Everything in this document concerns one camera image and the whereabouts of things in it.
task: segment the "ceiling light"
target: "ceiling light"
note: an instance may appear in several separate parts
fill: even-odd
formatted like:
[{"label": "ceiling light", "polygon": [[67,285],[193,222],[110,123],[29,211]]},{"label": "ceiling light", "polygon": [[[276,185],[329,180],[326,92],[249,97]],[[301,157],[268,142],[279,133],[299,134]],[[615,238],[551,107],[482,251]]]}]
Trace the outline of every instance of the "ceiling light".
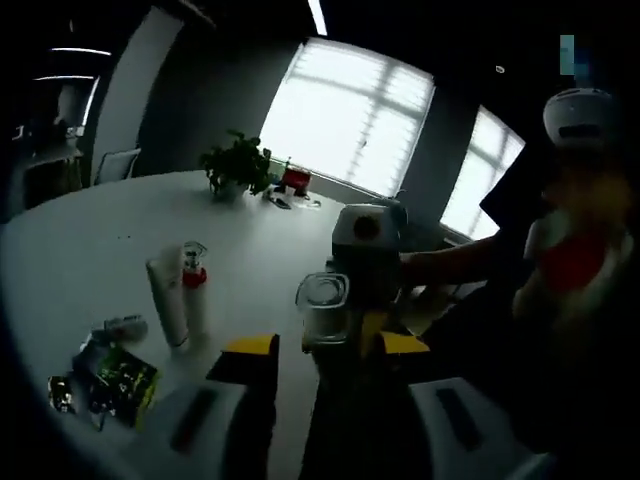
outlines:
[{"label": "ceiling light", "polygon": [[318,35],[327,35],[327,27],[324,25],[324,15],[322,15],[322,8],[320,8],[320,0],[309,0],[309,8],[311,9],[311,15],[313,15],[313,22],[316,24],[316,30]]},{"label": "ceiling light", "polygon": [[85,126],[87,124],[87,120],[89,118],[89,109],[91,108],[91,104],[93,103],[93,97],[96,94],[96,89],[98,88],[98,82],[100,81],[100,77],[96,78],[96,81],[93,82],[93,87],[91,87],[91,93],[89,94],[89,100],[87,100],[87,106],[84,109],[84,115],[82,116],[81,126]]},{"label": "ceiling light", "polygon": [[87,75],[54,75],[52,77],[39,77],[34,80],[93,80],[93,77]]},{"label": "ceiling light", "polygon": [[94,50],[92,48],[76,48],[76,47],[59,47],[51,48],[52,52],[83,52],[83,53],[96,53],[98,55],[111,56],[111,52],[105,52],[104,50]]}]

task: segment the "clear plastic container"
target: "clear plastic container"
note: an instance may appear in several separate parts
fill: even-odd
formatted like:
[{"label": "clear plastic container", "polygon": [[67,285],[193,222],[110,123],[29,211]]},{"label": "clear plastic container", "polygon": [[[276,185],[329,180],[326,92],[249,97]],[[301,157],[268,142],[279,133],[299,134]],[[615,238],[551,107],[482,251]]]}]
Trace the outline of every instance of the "clear plastic container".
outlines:
[{"label": "clear plastic container", "polygon": [[345,275],[323,272],[305,277],[296,294],[296,305],[304,314],[305,347],[344,343],[347,340],[348,294],[349,278]]}]

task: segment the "small bottle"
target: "small bottle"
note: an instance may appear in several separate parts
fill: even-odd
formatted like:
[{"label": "small bottle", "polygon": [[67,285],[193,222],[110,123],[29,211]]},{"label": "small bottle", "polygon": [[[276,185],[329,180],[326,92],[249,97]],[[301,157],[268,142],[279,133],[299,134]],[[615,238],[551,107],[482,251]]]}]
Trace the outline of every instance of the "small bottle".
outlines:
[{"label": "small bottle", "polygon": [[115,341],[140,341],[147,335],[147,330],[147,322],[142,315],[116,317],[104,322],[105,333]]},{"label": "small bottle", "polygon": [[192,241],[184,244],[184,264],[182,267],[182,292],[189,335],[201,335],[206,331],[207,321],[207,271],[201,259],[207,249],[201,243]]}]

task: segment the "white helmet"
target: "white helmet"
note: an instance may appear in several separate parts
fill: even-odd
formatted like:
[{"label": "white helmet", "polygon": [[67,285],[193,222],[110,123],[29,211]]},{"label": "white helmet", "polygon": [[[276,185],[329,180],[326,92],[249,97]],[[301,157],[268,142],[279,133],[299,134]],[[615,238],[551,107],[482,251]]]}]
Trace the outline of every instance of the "white helmet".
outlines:
[{"label": "white helmet", "polygon": [[547,135],[560,148],[602,148],[621,133],[617,100],[595,88],[571,88],[547,101],[543,113]]}]

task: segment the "yellow panel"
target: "yellow panel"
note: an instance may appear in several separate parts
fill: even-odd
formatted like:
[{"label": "yellow panel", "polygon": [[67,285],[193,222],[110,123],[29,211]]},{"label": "yellow panel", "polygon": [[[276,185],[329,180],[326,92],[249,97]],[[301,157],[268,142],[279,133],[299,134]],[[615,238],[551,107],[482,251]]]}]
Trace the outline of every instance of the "yellow panel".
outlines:
[{"label": "yellow panel", "polygon": [[387,321],[386,312],[368,312],[362,319],[362,331],[360,332],[360,355],[366,357],[373,347],[375,336],[380,333]]},{"label": "yellow panel", "polygon": [[429,347],[412,335],[399,335],[382,332],[384,348],[387,353],[419,353],[428,352]]},{"label": "yellow panel", "polygon": [[232,341],[222,349],[223,352],[249,353],[252,355],[269,355],[271,340],[274,335],[259,335],[257,337],[243,337]]}]

